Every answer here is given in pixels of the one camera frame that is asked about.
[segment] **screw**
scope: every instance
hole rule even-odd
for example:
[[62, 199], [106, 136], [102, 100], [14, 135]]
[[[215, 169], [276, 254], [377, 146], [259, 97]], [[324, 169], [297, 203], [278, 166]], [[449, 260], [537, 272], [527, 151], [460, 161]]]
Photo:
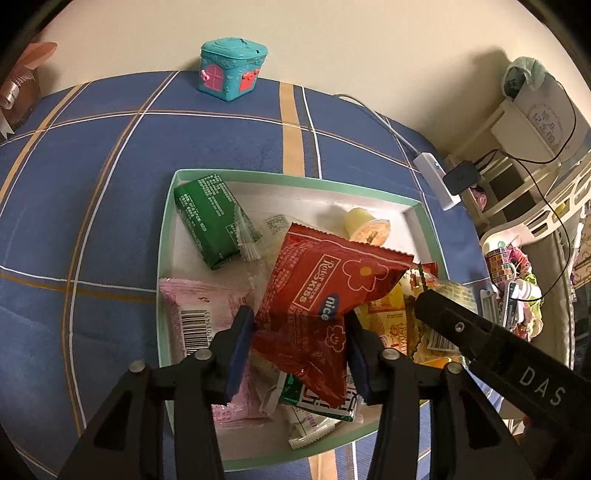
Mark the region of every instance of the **screw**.
[[195, 358], [197, 360], [209, 360], [213, 353], [209, 348], [200, 348], [195, 352]]
[[457, 363], [457, 362], [449, 362], [447, 364], [447, 369], [454, 375], [457, 375], [458, 373], [460, 373], [463, 370], [463, 367], [461, 364]]
[[144, 371], [146, 368], [146, 364], [142, 360], [136, 360], [135, 362], [131, 362], [129, 364], [129, 371], [133, 374], [139, 374]]
[[386, 350], [382, 352], [382, 356], [386, 360], [398, 360], [400, 358], [400, 353], [398, 352], [398, 350], [395, 350], [393, 348], [386, 348]]

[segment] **blue bedsheet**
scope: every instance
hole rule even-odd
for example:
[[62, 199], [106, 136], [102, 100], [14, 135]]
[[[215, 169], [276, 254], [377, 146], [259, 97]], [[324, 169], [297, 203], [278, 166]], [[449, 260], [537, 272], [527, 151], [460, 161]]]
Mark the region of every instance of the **blue bedsheet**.
[[[489, 285], [464, 207], [443, 212], [412, 154], [367, 111], [264, 79], [226, 103], [198, 92], [196, 76], [130, 74], [55, 93], [0, 145], [0, 421], [39, 478], [55, 477], [130, 362], [157, 365], [158, 236], [177, 169], [282, 173], [299, 161], [307, 176], [412, 197], [434, 223], [440, 268], [477, 293]], [[420, 134], [391, 123], [439, 157]], [[300, 152], [290, 129], [301, 135]], [[428, 471], [427, 408], [421, 425], [419, 478]], [[360, 478], [374, 443], [372, 435], [355, 444]], [[353, 468], [348, 448], [336, 452], [341, 479]], [[173, 463], [168, 434], [168, 478]], [[279, 477], [309, 478], [307, 461], [228, 474]]]

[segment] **white wall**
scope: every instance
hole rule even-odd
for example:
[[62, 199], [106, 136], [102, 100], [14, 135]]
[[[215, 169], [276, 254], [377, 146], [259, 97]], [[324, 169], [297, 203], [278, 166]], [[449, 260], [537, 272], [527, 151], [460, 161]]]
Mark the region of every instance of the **white wall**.
[[498, 105], [518, 56], [541, 60], [591, 119], [578, 70], [517, 0], [74, 0], [43, 32], [59, 46], [41, 87], [195, 68], [201, 44], [227, 36], [269, 48], [263, 77], [350, 93], [443, 151]]

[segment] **barcode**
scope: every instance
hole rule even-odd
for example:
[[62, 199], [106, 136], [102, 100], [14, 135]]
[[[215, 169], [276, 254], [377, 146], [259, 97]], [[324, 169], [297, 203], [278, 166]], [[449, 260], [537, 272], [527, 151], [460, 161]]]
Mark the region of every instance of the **barcode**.
[[207, 310], [181, 310], [181, 326], [187, 356], [209, 347], [213, 332]]
[[435, 330], [431, 330], [429, 335], [429, 345], [431, 350], [445, 350], [447, 352], [457, 352], [457, 346], [451, 343], [447, 338], [439, 335]]
[[265, 224], [271, 231], [272, 236], [276, 236], [278, 233], [281, 233], [283, 230], [287, 230], [289, 228], [287, 218], [285, 218], [285, 215], [282, 213], [271, 215], [270, 217], [265, 218]]

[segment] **white cable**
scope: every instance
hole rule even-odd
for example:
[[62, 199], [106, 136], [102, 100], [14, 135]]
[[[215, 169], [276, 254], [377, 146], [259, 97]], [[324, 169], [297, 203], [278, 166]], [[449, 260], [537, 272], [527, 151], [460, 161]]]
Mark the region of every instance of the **white cable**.
[[361, 100], [358, 100], [357, 98], [355, 98], [351, 95], [347, 95], [346, 93], [336, 93], [333, 96], [335, 96], [337, 98], [350, 98], [351, 100], [354, 100], [355, 102], [357, 102], [361, 106], [365, 107], [367, 110], [369, 110], [370, 112], [373, 113], [373, 115], [379, 120], [379, 122], [384, 126], [384, 128], [386, 128], [389, 132], [391, 132], [392, 135], [394, 135], [396, 138], [398, 138], [404, 145], [406, 145], [408, 148], [410, 148], [415, 155], [418, 156], [420, 154], [420, 152], [416, 148], [414, 148], [413, 145], [406, 138], [404, 138], [395, 129], [393, 129], [390, 125], [388, 125], [384, 121], [384, 119], [382, 117], [380, 117], [380, 115], [377, 112], [373, 111], [370, 107], [365, 105]]

